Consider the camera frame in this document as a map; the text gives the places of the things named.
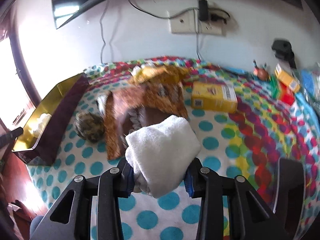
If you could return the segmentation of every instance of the power adapter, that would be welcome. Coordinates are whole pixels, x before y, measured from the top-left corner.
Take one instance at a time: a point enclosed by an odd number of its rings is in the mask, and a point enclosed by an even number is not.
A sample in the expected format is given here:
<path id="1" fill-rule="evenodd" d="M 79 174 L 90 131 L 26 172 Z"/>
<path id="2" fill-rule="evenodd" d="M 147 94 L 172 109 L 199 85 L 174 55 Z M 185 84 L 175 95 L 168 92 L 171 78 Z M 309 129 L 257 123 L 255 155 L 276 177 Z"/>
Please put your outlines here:
<path id="1" fill-rule="evenodd" d="M 225 10 L 219 8 L 209 8 L 207 0 L 198 0 L 198 8 L 199 8 L 199 21 L 201 22 L 217 22 L 222 20 L 224 24 L 227 24 L 227 21 L 230 19 L 230 14 L 228 14 Z M 228 17 L 224 18 L 216 13 L 211 13 L 210 11 L 220 11 L 225 13 Z"/>

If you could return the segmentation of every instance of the polka dot blanket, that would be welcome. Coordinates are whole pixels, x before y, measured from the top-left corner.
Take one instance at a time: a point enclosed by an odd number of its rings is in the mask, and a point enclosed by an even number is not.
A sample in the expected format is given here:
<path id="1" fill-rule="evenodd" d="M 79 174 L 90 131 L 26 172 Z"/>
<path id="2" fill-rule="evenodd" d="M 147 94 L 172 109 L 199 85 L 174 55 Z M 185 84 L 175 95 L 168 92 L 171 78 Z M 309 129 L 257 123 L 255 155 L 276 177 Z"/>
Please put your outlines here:
<path id="1" fill-rule="evenodd" d="M 308 230 L 320 210 L 319 146 L 314 120 L 296 101 L 291 108 L 270 97 L 267 83 L 235 76 L 207 62 L 177 57 L 152 59 L 156 65 L 173 64 L 192 68 L 183 81 L 189 122 L 202 149 L 197 156 L 203 166 L 219 175 L 234 178 L 243 175 L 270 204 L 273 197 L 277 160 L 287 157 L 300 160 L 306 170 L 305 201 L 295 236 Z M 82 110 L 98 113 L 95 96 L 100 91 L 121 89 L 136 65 L 144 60 L 93 66 L 84 72 L 90 88 L 80 100 L 63 136 L 57 159 L 52 167 L 28 166 L 35 187 L 50 208 L 77 174 L 98 176 L 117 165 L 108 161 L 104 140 L 96 144 L 84 141 L 75 132 L 75 114 Z M 235 88 L 238 109 L 234 114 L 193 110 L 190 107 L 192 83 L 195 80 L 231 84 Z M 228 209 L 224 199 L 224 235 L 228 239 Z M 97 239 L 96 199 L 92 208 L 91 237 Z M 180 186 L 169 194 L 154 199 L 143 193 L 132 193 L 119 199 L 124 239 L 195 239 L 199 220 L 200 199 L 191 199 Z"/>

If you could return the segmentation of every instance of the wall socket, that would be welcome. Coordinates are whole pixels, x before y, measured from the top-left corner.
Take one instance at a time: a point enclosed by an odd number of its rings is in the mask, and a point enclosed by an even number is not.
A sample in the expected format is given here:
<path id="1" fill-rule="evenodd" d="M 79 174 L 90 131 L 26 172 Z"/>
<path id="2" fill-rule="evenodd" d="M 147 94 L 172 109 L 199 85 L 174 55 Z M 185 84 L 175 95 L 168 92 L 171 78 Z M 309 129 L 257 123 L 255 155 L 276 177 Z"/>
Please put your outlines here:
<path id="1" fill-rule="evenodd" d="M 174 15 L 176 12 L 167 12 L 168 16 Z M 223 21 L 217 22 L 200 22 L 198 20 L 197 11 L 188 11 L 181 16 L 169 19 L 169 29 L 171 33 L 196 33 L 223 35 Z"/>
<path id="2" fill-rule="evenodd" d="M 177 12 L 167 12 L 172 16 Z M 188 11 L 177 18 L 169 19 L 169 29 L 171 33 L 196 33 L 195 11 Z"/>

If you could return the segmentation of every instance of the white towel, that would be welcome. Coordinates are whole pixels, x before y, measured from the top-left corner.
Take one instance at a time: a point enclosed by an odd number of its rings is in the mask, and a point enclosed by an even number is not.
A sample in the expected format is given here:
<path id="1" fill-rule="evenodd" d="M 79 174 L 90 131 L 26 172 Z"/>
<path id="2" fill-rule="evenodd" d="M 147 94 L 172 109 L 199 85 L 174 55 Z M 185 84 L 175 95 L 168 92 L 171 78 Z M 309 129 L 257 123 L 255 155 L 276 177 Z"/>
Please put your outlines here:
<path id="1" fill-rule="evenodd" d="M 182 117 L 171 115 L 160 124 L 142 127 L 125 137 L 127 162 L 133 167 L 135 190 L 159 198 L 181 183 L 201 145 Z"/>

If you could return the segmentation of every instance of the camouflage ball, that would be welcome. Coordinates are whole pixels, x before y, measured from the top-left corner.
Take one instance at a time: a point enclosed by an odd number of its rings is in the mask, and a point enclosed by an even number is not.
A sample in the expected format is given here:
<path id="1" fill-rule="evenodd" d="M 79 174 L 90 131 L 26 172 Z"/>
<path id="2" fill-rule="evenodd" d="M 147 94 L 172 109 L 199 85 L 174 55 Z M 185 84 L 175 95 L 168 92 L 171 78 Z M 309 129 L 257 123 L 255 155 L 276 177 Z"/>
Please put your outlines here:
<path id="1" fill-rule="evenodd" d="M 103 118 L 87 111 L 76 114 L 76 133 L 84 140 L 98 142 L 104 135 Z"/>

